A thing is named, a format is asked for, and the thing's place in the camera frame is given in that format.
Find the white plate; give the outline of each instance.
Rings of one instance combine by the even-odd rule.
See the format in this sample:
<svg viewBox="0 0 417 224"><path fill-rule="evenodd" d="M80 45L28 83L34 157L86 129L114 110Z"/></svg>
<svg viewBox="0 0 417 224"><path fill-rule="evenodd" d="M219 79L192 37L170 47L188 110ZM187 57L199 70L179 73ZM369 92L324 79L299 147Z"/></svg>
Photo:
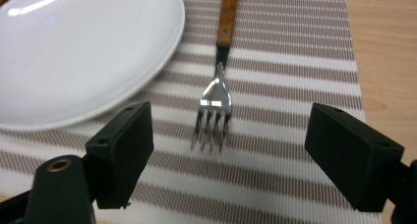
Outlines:
<svg viewBox="0 0 417 224"><path fill-rule="evenodd" d="M0 127L43 130L103 113L157 75L182 0L11 0L0 8Z"/></svg>

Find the fork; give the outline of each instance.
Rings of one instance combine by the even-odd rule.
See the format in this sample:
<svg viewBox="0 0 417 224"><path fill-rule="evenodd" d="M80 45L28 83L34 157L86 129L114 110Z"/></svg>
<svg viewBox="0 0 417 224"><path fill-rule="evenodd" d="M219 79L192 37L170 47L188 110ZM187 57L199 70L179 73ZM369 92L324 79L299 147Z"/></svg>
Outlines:
<svg viewBox="0 0 417 224"><path fill-rule="evenodd" d="M203 150L209 141L210 151L214 144L218 144L221 151L229 130L233 108L230 93L224 83L224 71L233 38L237 1L222 0L221 3L214 78L200 99L192 148L199 141Z"/></svg>

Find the fork handle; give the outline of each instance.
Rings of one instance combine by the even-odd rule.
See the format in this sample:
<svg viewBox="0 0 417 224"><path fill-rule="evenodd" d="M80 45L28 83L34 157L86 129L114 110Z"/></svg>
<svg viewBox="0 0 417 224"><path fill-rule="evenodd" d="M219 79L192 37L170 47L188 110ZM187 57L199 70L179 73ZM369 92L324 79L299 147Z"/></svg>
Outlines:
<svg viewBox="0 0 417 224"><path fill-rule="evenodd" d="M230 47L236 17L237 0L222 0L217 30L217 46Z"/></svg>

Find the placemat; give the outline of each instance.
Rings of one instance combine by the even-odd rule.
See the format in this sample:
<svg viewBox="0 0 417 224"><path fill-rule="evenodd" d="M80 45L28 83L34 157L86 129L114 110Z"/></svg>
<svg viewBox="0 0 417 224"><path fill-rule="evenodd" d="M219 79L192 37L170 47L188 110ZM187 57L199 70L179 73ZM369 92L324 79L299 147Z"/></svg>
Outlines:
<svg viewBox="0 0 417 224"><path fill-rule="evenodd" d="M46 132L0 131L0 193L30 189L42 162L85 154L123 107L150 101L155 151L126 210L110 223L380 223L353 210L304 149L313 102L363 120L345 0L239 0L225 81L234 104L221 154L191 150L199 99L214 71L221 0L184 0L182 42L124 105Z"/></svg>

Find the silver fork head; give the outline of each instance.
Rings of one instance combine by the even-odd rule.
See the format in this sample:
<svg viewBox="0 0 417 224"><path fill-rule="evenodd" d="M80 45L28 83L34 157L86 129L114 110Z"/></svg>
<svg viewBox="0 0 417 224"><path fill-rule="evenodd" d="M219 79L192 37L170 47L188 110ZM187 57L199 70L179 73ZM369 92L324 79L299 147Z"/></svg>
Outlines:
<svg viewBox="0 0 417 224"><path fill-rule="evenodd" d="M214 79L200 99L192 147L199 141L203 150L205 144L209 142L210 151L214 144L218 145L221 151L224 144L230 126L232 100L224 83L223 74L223 66L220 63L216 66Z"/></svg>

